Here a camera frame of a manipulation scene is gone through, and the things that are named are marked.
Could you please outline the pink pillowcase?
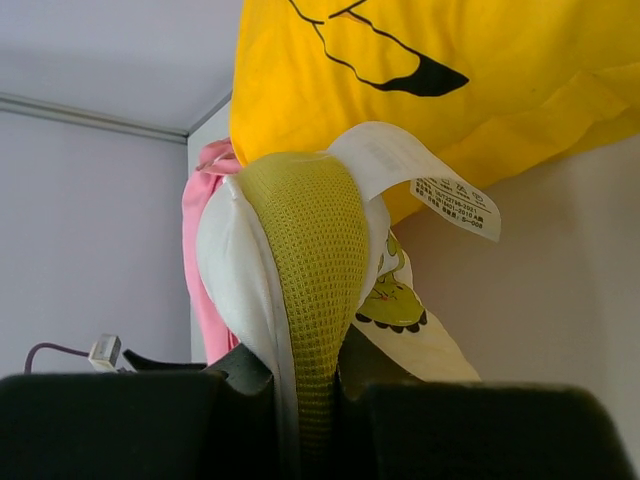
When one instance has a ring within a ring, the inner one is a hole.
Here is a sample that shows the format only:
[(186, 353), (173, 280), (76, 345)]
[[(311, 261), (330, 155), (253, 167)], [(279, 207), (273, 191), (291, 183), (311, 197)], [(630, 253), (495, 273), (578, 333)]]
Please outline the pink pillowcase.
[(202, 335), (206, 361), (217, 362), (238, 344), (211, 296), (211, 275), (221, 271), (219, 246), (213, 241), (221, 226), (220, 209), (210, 207), (218, 200), (229, 201), (216, 191), (225, 178), (242, 169), (229, 138), (207, 144), (186, 182), (182, 197), (182, 249), (187, 290)]

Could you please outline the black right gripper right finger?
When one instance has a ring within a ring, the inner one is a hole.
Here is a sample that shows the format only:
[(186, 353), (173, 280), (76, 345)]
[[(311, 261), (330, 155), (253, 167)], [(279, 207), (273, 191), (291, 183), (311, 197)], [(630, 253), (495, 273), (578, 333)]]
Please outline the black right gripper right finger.
[(338, 479), (636, 479), (614, 422), (564, 385), (424, 382), (357, 328), (339, 355)]

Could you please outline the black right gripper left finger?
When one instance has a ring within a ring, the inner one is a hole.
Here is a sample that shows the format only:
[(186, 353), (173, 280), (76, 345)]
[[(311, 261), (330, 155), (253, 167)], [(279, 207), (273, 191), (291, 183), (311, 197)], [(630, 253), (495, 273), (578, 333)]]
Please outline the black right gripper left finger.
[(273, 377), (238, 346), (200, 371), (1, 382), (4, 479), (276, 479)]

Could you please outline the white pillow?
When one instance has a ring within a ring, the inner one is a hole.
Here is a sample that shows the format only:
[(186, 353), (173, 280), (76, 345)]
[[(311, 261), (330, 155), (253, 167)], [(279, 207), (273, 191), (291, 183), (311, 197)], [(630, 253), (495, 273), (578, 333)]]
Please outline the white pillow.
[(325, 153), (273, 154), (225, 178), (211, 296), (227, 327), (272, 372), (285, 476), (328, 468), (339, 351), (355, 327), (411, 375), (478, 375), (413, 288), (381, 200), (366, 201)]

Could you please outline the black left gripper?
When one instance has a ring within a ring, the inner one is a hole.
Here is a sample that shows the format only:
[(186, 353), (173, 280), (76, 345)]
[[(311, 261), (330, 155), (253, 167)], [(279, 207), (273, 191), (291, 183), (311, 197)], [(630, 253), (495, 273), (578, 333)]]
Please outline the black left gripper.
[(199, 372), (207, 367), (206, 363), (171, 363), (156, 361), (126, 349), (122, 356), (137, 372), (169, 372), (169, 371), (195, 371)]

